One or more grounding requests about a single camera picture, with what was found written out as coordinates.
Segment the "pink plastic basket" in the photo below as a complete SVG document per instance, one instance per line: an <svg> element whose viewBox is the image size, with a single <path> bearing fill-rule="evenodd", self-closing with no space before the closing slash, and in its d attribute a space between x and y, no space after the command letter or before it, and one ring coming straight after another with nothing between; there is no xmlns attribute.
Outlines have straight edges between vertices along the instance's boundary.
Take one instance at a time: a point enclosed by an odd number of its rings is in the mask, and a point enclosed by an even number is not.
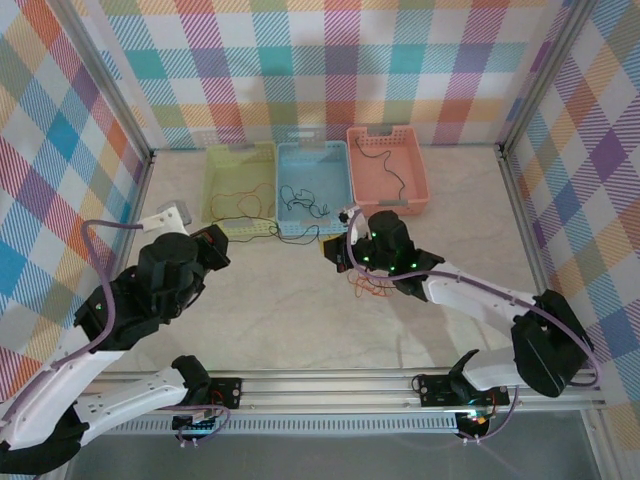
<svg viewBox="0 0 640 480"><path fill-rule="evenodd" d="M425 162L415 129L394 125L385 131L347 130L354 202L365 216L391 210L417 216L430 199Z"/></svg>

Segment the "blue plastic basket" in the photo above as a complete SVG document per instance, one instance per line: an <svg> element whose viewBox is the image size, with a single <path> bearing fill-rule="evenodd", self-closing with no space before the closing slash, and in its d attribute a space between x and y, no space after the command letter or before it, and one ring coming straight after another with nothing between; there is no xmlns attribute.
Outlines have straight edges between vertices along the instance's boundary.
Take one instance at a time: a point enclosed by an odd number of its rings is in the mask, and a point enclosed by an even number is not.
<svg viewBox="0 0 640 480"><path fill-rule="evenodd" d="M285 237L341 234L338 215L353 201L346 143L277 146L276 220Z"/></svg>

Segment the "green plastic basket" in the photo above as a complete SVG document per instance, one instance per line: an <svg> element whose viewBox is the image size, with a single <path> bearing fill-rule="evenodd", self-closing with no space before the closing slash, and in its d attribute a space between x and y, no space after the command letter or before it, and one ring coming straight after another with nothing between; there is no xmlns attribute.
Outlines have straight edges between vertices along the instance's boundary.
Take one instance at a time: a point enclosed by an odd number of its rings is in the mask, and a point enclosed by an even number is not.
<svg viewBox="0 0 640 480"><path fill-rule="evenodd" d="M275 186L274 143L213 145L206 151L200 219L230 238L266 236L276 227Z"/></svg>

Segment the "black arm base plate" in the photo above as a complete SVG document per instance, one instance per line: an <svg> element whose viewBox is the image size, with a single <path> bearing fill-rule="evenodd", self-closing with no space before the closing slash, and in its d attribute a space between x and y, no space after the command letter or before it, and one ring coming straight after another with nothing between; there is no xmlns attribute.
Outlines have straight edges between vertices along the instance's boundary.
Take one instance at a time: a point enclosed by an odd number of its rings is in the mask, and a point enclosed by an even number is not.
<svg viewBox="0 0 640 480"><path fill-rule="evenodd" d="M422 407L493 407L510 404L505 387L477 390L462 376L418 374L412 378L411 388L419 396Z"/></svg>
<svg viewBox="0 0 640 480"><path fill-rule="evenodd" d="M230 410L240 407L243 380L239 377L213 377L205 389L205 404L221 405Z"/></svg>

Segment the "aluminium mounting rail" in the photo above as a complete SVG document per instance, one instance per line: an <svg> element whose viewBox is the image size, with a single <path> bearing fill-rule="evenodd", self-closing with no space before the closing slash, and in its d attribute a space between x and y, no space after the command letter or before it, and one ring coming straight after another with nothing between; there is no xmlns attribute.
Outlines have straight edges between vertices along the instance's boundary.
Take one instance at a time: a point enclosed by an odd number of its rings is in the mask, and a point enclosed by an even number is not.
<svg viewBox="0 0 640 480"><path fill-rule="evenodd" d="M80 394L112 394L144 380L156 372L107 371L98 375ZM446 369L320 369L320 370L247 370L209 371L214 378L241 378L242 414L352 414L414 413L420 410L471 412L470 406L435 406L421 408L419 396L411 387L415 375L445 374ZM600 390L567 387L557 398L544 397L531 388L519 387L516 411L578 411L604 409Z"/></svg>

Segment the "aluminium frame post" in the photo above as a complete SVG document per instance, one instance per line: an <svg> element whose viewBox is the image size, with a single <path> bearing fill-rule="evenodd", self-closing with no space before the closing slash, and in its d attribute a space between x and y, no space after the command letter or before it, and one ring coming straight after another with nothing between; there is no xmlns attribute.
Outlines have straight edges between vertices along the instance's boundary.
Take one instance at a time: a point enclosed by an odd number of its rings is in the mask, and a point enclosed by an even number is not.
<svg viewBox="0 0 640 480"><path fill-rule="evenodd" d="M48 2L69 35L98 90L104 95L107 103L112 108L114 116L119 120L124 132L129 136L138 151L145 157L150 157L153 150L149 146L142 129L129 109L116 85L115 79L95 47L71 0L48 0Z"/></svg>
<svg viewBox="0 0 640 480"><path fill-rule="evenodd" d="M522 96L512 119L506 123L504 134L499 137L496 143L496 151L500 153L500 157L504 161L515 151L515 147L526 132L535 110L564 64L571 47L597 3L598 0L570 0L564 21L561 24L553 22L552 27L557 34L541 59L534 61L539 68L535 71L535 76L530 82L526 94Z"/></svg>

